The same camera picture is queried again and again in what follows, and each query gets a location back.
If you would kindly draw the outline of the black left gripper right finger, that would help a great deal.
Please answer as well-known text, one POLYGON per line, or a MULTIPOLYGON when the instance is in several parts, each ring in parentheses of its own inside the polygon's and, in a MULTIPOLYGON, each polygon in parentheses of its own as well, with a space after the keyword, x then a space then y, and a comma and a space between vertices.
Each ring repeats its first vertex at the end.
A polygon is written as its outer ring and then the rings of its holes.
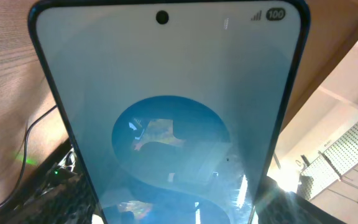
POLYGON ((255 203, 258 224, 344 224, 294 192, 281 189, 266 177, 255 203))

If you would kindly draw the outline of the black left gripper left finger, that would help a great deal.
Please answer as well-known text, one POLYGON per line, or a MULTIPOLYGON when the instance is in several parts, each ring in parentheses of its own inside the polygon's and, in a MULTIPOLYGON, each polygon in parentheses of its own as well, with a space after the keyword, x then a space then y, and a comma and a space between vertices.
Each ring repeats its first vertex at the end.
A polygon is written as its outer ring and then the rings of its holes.
POLYGON ((78 175, 0 215, 0 224, 91 224, 95 210, 91 187, 83 175, 78 175))

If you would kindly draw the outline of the blue Samsung smartphone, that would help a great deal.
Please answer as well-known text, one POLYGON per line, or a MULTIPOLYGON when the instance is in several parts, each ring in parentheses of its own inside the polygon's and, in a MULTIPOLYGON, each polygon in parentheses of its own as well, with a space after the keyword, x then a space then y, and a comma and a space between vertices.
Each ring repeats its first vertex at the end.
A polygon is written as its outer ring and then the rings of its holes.
POLYGON ((304 1, 38 1, 28 30, 105 223, 247 223, 304 1))

